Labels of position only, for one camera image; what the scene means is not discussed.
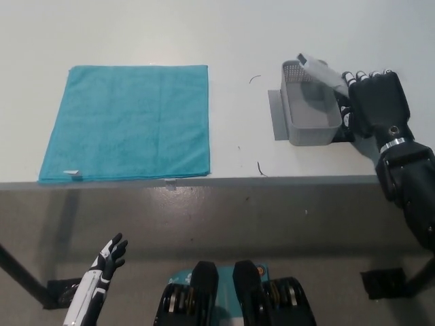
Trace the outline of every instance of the table surface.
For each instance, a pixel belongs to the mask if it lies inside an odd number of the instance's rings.
[[[209,65],[211,174],[179,185],[373,182],[369,143],[275,141],[267,90],[299,52],[337,71],[393,69],[415,138],[435,147],[434,9],[430,0],[2,1],[0,188],[36,185],[75,65]]]

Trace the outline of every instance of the basket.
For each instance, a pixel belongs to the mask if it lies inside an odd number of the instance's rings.
[[[281,100],[291,144],[332,142],[342,124],[334,91],[308,75],[297,60],[283,63]]]

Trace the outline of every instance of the teal towel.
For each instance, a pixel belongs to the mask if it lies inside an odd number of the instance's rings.
[[[207,175],[208,102],[207,66],[74,67],[39,182]]]

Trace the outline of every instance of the robotic hand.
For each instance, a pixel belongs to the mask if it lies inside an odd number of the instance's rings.
[[[380,158],[376,173],[385,197],[404,212],[419,244],[435,253],[435,159],[429,147],[416,143],[408,127],[410,111],[393,71],[356,77],[343,73],[349,87],[345,123],[363,138],[376,139]]]
[[[117,268],[124,265],[127,240],[120,243],[119,233],[99,253],[85,273],[75,292],[63,326],[95,326],[103,307],[110,280]]]

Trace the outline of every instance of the white and black robotic arm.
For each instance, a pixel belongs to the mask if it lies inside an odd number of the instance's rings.
[[[95,326],[103,307],[107,290],[114,272],[124,265],[121,258],[126,251],[127,240],[120,242],[117,234],[98,254],[85,273],[75,292],[63,326]]]

